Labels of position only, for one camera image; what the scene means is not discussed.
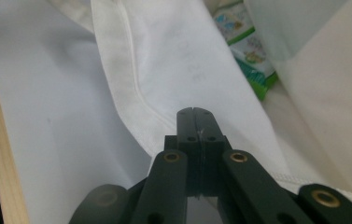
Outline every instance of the white bag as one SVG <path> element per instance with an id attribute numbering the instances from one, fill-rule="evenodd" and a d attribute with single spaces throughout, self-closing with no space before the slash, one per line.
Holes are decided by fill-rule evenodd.
<path id="1" fill-rule="evenodd" d="M 339 62 L 352 56 L 352 49 L 351 56 L 347 56 L 324 48 L 320 42 L 330 43 L 338 23 L 352 19 L 347 16 L 352 13 L 352 1 L 326 1 L 325 7 L 318 1 L 303 0 L 292 4 L 269 0 L 247 2 L 263 45 L 297 106 L 296 113 L 303 115 L 307 124 L 304 128 L 311 129 L 310 137 L 318 141 L 321 153 L 331 157 L 328 164 L 335 171 L 331 174 L 341 174 L 339 182 L 321 179 L 313 163 L 299 173 L 289 167 L 290 160 L 303 158 L 285 159 L 284 150 L 276 140 L 278 133 L 274 132 L 202 1 L 92 0 L 92 17 L 89 9 L 76 5 L 75 1 L 50 1 L 71 19 L 94 31 L 120 117 L 151 157 L 162 151 L 165 135 L 176 133 L 176 112 L 198 106 L 214 113 L 233 148 L 252 153 L 283 187 L 295 191 L 307 183 L 289 177 L 296 174 L 301 178 L 313 176 L 312 181 L 325 184 L 342 182 L 345 184 L 336 187 L 352 190 L 352 154 L 348 153 L 352 148 L 352 129 L 347 129 L 352 119 L 345 120 L 352 116 L 352 82 L 345 68 L 339 66 Z M 294 8 L 300 11 L 292 13 Z M 308 12 L 314 9 L 317 13 L 310 15 Z M 304 30 L 304 22 L 311 16 L 317 19 Z M 352 23 L 348 23 L 348 28 L 352 31 Z M 326 37 L 315 39 L 319 34 Z M 342 45 L 349 43 L 349 37 L 340 38 L 344 41 Z M 334 63 L 321 61 L 318 54 L 325 55 L 330 62 L 333 59 Z M 320 73 L 326 75 L 314 77 Z M 328 88 L 334 74 L 344 74 L 340 76 L 345 79 L 342 85 Z M 347 91 L 345 103 L 339 101 L 340 88 Z M 342 114 L 348 106 L 351 107 L 347 115 Z M 343 191 L 343 194 L 352 199 L 351 193 Z"/>

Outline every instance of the wooden edge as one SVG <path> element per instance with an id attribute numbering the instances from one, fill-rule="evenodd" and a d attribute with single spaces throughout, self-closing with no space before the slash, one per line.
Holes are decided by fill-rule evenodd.
<path id="1" fill-rule="evenodd" d="M 29 223 L 0 105 L 0 202 L 4 223 Z"/>

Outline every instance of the black plastic part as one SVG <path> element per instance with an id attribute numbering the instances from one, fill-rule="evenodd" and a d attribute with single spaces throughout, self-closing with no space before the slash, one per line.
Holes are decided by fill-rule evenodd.
<path id="1" fill-rule="evenodd" d="M 198 130 L 195 124 L 195 114 L 192 108 L 180 110 L 176 114 L 177 149 L 188 155 L 188 196 L 198 196 L 202 178 L 202 147 L 199 142 Z"/>
<path id="2" fill-rule="evenodd" d="M 132 224 L 185 223 L 187 165 L 187 156 L 178 150 L 165 150 L 156 156 Z"/>
<path id="3" fill-rule="evenodd" d="M 248 224 L 313 223 L 249 153 L 224 152 L 224 181 Z"/>
<path id="4" fill-rule="evenodd" d="M 223 224 L 246 224 L 243 214 L 229 191 L 224 190 L 218 196 L 217 208 Z"/>
<path id="5" fill-rule="evenodd" d="M 198 107 L 176 115 L 177 136 L 165 136 L 164 149 L 188 155 L 188 196 L 217 196 L 222 188 L 218 163 L 224 150 L 232 149 L 213 114 Z"/>
<path id="6" fill-rule="evenodd" d="M 92 190 L 79 205 L 70 224 L 127 223 L 129 195 L 116 185 L 103 185 Z"/>
<path id="7" fill-rule="evenodd" d="M 319 184 L 303 186 L 298 203 L 316 223 L 352 223 L 352 202 L 335 189 Z"/>

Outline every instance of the white surface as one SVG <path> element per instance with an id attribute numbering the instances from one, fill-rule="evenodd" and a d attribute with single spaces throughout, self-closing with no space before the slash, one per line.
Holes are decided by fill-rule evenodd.
<path id="1" fill-rule="evenodd" d="M 246 5 L 291 101 L 337 171 L 334 186 L 352 191 L 352 0 Z"/>
<path id="2" fill-rule="evenodd" d="M 94 32 L 120 118 L 149 154 L 176 112 L 211 111 L 233 148 L 289 174 L 257 97 L 201 0 L 92 0 Z"/>
<path id="3" fill-rule="evenodd" d="M 31 223 L 68 223 L 90 190 L 129 188 L 148 172 L 94 36 L 46 1 L 0 1 L 0 102 Z M 220 222 L 190 200 L 188 223 Z"/>

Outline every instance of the stitched seam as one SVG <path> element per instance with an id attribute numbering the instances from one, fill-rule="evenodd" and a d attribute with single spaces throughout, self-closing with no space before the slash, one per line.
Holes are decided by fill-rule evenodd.
<path id="1" fill-rule="evenodd" d="M 123 5 L 122 1 L 117 1 L 117 6 L 120 9 L 120 15 L 123 18 L 123 25 L 125 26 L 125 31 L 126 31 L 126 36 L 128 38 L 129 42 L 129 53 L 132 59 L 131 62 L 131 67 L 133 71 L 133 77 L 134 77 L 134 90 L 137 93 L 137 97 L 140 99 L 140 102 L 143 104 L 143 106 L 153 114 L 153 117 L 155 119 L 158 119 L 161 121 L 165 126 L 167 126 L 170 129 L 175 129 L 175 125 L 173 125 L 168 119 L 164 118 L 161 116 L 155 109 L 153 109 L 145 100 L 143 94 L 140 91 L 140 88 L 138 86 L 138 72 L 136 69 L 136 59 L 135 59 L 135 54 L 134 54 L 134 40 L 133 40 L 133 33 L 132 33 L 132 28 L 130 26 L 130 21 L 128 17 L 128 13 L 126 11 L 125 6 Z"/>

